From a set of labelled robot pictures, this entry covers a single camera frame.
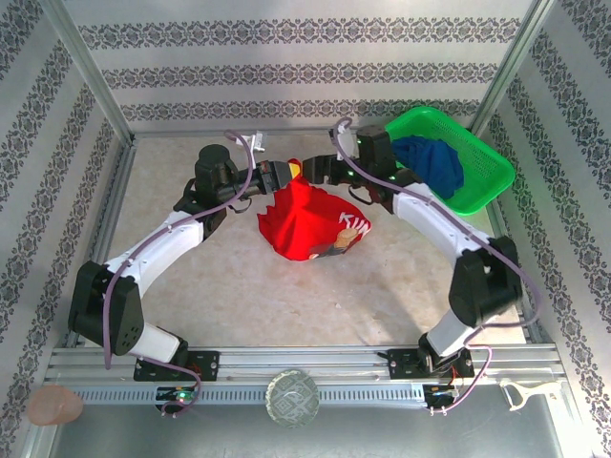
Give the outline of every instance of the green plastic basket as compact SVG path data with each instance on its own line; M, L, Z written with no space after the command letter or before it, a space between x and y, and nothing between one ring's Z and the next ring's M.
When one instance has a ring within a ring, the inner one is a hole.
M418 107L386 126L392 140L419 135L443 140L458 152L465 185L452 198L442 199L458 215L478 212L514 182L516 172L509 161L439 110Z

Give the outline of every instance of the floor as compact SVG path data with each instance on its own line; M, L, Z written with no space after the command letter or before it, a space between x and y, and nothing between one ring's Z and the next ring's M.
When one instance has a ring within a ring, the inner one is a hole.
M163 222L193 176L199 150L210 143L227 146L245 167L243 151L222 137L139 142L111 257ZM333 153L326 135L272 135L257 160ZM346 186L326 189L357 205L372 223L345 255L282 258L259 233L256 218L273 197L257 197L153 283L142 300L146 321L191 345L415 344L449 309L451 267L424 236L382 207L355 202ZM485 211L469 221L492 234ZM516 311L499 320L516 321ZM477 341L517 344L524 337L520 329L490 329Z

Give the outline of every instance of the striped wall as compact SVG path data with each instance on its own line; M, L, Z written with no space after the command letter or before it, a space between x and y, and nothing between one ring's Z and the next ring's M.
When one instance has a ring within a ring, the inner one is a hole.
M67 327L116 136L40 6L0 0L0 457Z
M610 53L611 0L558 1L485 135L516 168L502 216L597 456L611 455Z
M531 0L66 0L137 133L466 124Z

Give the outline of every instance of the cable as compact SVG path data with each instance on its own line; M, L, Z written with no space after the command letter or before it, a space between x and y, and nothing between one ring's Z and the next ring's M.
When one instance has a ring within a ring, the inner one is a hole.
M187 369L186 367L180 367L179 365L173 365L173 364L168 364L168 363L162 363L161 361L157 361L154 360L153 358L142 358L142 361L146 361L147 363L151 363L151 364L156 364L156 365L161 365L163 367L166 367L168 369L173 369L173 370L177 370L180 372L184 372L185 374L189 374L192 375L193 378L195 379L195 384L193 385L193 398L191 399L191 402L187 405L179 402L179 401L168 401L167 403L165 403L163 406L161 406L161 416L165 416L166 415L166 411L165 409L169 406L181 406L182 409L179 410L178 412L175 412L172 414L172 418L178 418L180 415L183 415L184 413L187 412L187 410L189 410L192 406L195 405L195 403L198 401L198 398L200 396L200 391L201 391L201 378L198 374L196 374L193 370L191 369Z
M490 362L491 362L491 360L493 358L493 350L489 346L487 346L487 345L469 345L469 342L476 335L478 335L483 329L485 329L485 328L489 328L489 327L501 327L501 328L522 327L522 326L528 326L528 325L534 323L537 320L537 318L538 318L538 316L540 314L541 293L539 292L539 290L538 290L537 286L535 285L535 282L533 281L533 279L531 279L530 276L528 276L526 274L526 272L524 272L522 269L520 269L512 260L510 260L505 255L500 253L498 250L493 248L493 246L490 246L490 244L486 243L484 240L480 239L478 236L473 234L469 228L465 227L465 225L463 224L461 219L459 219L458 217L453 215L451 212L446 210L442 205L437 203L435 200L428 199L428 198L425 198L423 196L420 196L419 194L415 193L414 191L411 191L411 190L406 189L406 188L402 188L401 186L397 186L396 184L385 182L382 179L379 179L377 177L374 177L373 175L368 174L365 170L363 170L361 167L356 165L356 163L352 160L352 158L344 151L344 148L342 148L342 145L340 145L339 141L336 140L336 138L338 138L338 136L339 136L339 128L340 128L340 126L344 127L345 129L348 129L351 124L352 124L352 119L349 118L349 117L343 117L339 121L337 121L335 123L335 125L333 126L333 138L331 139L331 142L333 143L333 145L335 146L335 148L337 149L339 154L342 156L342 158L346 161L346 163L357 174L359 174L361 177L371 181L372 183L378 184L380 186L384 186L384 187L389 188L392 191L395 191L397 193L407 194L408 196L410 196L412 198L417 198L418 200L421 200L425 204L430 205L437 212L439 212L448 222L450 222L452 225L454 225L462 234L464 234L465 237L468 237L469 239L473 240L475 243L477 243L479 246L481 246L483 249L485 249L488 253L490 253L491 255L496 257L498 260L500 260L505 265L507 265L511 270L513 270L521 278L521 280L524 282L524 284L526 284L528 286L528 289L531 291L531 293L533 295L533 302L534 302L534 305L533 305L533 315L528 320L524 320L522 322L515 322L515 323L484 323L481 326L479 326L473 332L473 334L471 334L469 337L467 337L467 339L465 339L465 342L464 342L465 348L470 349L470 350L471 349L485 349L485 350L488 351L488 358L486 359L486 362L482 366L482 368L479 371L479 373L475 376L473 382L471 383L471 386L469 386L467 391L465 391L465 393L462 396L460 396L456 401L453 402L453 404L451 404L447 408L444 407L444 408L441 408L441 409L431 409L431 414L432 415L435 412L440 412L440 413L444 413L445 414L449 410L452 410L453 408L459 406L465 399L467 399L467 397L474 390L474 388L477 385L477 383L484 376L484 373L486 372L486 369L488 369L488 366L490 365Z
M104 306L102 308L102 337L103 337L103 344L104 344L104 365L105 365L106 369L110 369L111 368L111 360L113 358L113 356L111 354L111 333L110 333L111 297L113 296L113 291L115 290L116 282L121 277L121 274L125 271L125 269L127 269L127 267L129 267L134 262L134 260L137 258L137 256L147 246L149 246L151 243L153 243L155 240L157 240L161 236L167 234L168 232L172 231L173 229L182 226L183 224L191 222L191 221L193 221L195 219L199 219L199 218L202 218L202 217L207 217L208 215L212 215L213 213L219 212L220 210L223 210L224 208L229 207L230 205L232 205L233 203L238 201L240 199L240 197L242 196L242 194L244 194L244 192L248 189L248 186L250 184L250 180L252 179L253 170L255 168L255 159L254 159L254 156L252 155L252 153L250 151L250 146L248 145L248 142L244 139L244 137L241 136L240 134L238 134L237 132L234 132L234 131L225 131L224 134L225 134L225 137L227 137L228 139L230 139L232 141L239 140L240 143L242 144L242 146L244 147L244 150L246 151L246 156L247 156L247 159L248 159L248 173L246 174L246 180L244 182L244 185L242 186L242 188L240 188L240 191L238 191L238 193L234 197L229 199L227 202L224 202L221 205L218 205L218 206L216 206L214 208L210 208L208 210L204 210L203 212L196 213L195 215L192 215L190 217L180 219L176 223L168 225L168 226L164 227L163 229L160 229L155 234L153 234L151 237L149 237L148 239L143 241L138 246L138 248L136 248L136 250L134 250L134 252L131 254L131 256L127 260L125 260L119 266L119 268L116 270L115 274L111 278L110 282L108 283L108 287L106 288L106 293L105 293L105 296L104 296ZM195 380L196 380L195 387L197 388L197 390L194 393L194 400L189 405L187 405L181 412L179 412L179 414L181 414L185 410L188 410L188 408L190 408L191 405L196 402L198 396L200 395L200 387L201 387L201 379L200 379L200 376L198 376L198 374L196 374L192 370L185 369L184 367L179 367L179 366L172 365L172 364L162 363L160 361L153 360L153 359L148 359L148 358L144 358L144 360L148 361L149 363L158 364L158 365L162 365L164 367L168 367L170 369L174 369L174 370L179 370L181 372L185 372L185 373L187 373L189 375L192 375L195 378Z

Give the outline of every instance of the red cloth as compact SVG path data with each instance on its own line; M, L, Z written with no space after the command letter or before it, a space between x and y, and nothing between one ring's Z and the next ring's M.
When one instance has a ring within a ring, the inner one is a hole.
M293 179L274 198L267 214L258 215L259 230L289 260L343 254L371 228L354 205L310 186L302 177Z

